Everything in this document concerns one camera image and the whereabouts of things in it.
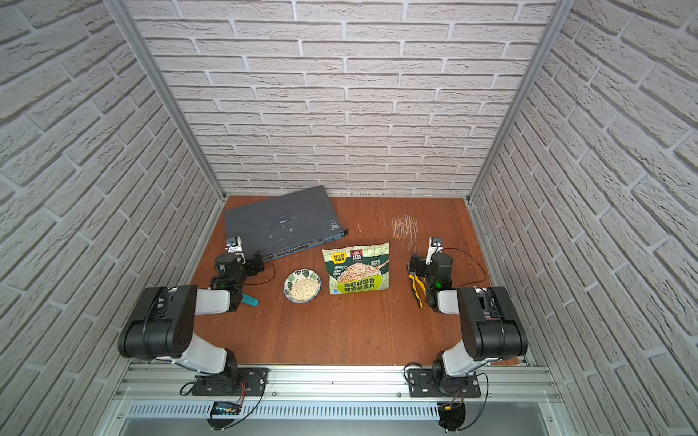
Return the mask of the green oats bag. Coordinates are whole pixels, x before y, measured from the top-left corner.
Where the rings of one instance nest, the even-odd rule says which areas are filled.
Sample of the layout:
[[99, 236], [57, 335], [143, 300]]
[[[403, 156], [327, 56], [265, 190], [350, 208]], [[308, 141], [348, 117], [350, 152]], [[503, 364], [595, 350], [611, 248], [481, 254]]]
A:
[[390, 285], [390, 243], [323, 250], [331, 295], [387, 290]]

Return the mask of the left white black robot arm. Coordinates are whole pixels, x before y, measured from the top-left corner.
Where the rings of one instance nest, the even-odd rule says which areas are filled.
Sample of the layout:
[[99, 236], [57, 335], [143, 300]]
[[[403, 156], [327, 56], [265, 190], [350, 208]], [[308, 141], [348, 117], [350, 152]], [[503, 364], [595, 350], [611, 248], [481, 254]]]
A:
[[196, 284], [143, 290], [117, 341], [125, 358], [161, 360], [203, 376], [234, 378], [234, 353], [194, 332], [196, 317], [227, 314], [243, 303], [245, 282], [265, 270], [263, 257], [226, 253], [216, 258], [210, 287]]

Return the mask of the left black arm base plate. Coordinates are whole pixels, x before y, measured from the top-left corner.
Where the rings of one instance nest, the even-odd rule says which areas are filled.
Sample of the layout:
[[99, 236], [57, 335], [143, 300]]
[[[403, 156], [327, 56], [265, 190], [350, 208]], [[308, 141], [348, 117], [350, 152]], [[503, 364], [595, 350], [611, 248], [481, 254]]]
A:
[[246, 396], [261, 397], [265, 393], [269, 368], [243, 367], [232, 372], [214, 375], [198, 375], [191, 386], [190, 394], [194, 396], [223, 397]]

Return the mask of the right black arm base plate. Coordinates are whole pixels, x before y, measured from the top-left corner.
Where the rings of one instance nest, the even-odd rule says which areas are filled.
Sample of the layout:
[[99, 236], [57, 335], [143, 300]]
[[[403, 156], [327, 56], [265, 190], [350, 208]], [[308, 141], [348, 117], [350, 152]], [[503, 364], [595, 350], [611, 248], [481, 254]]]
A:
[[482, 395], [474, 374], [451, 377], [441, 372], [434, 374], [432, 368], [408, 366], [403, 369], [403, 376], [411, 398], [474, 399]]

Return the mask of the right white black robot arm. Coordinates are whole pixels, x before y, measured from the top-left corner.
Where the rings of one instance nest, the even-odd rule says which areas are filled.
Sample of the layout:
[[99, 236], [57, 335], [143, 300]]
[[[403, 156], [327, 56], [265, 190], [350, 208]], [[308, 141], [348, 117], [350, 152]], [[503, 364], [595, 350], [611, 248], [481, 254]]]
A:
[[501, 286], [454, 287], [453, 266], [453, 258], [439, 251], [414, 254], [408, 264], [423, 302], [438, 314], [459, 319], [461, 340], [434, 361], [433, 373], [439, 381], [471, 376], [490, 363], [522, 357], [529, 348], [507, 290]]

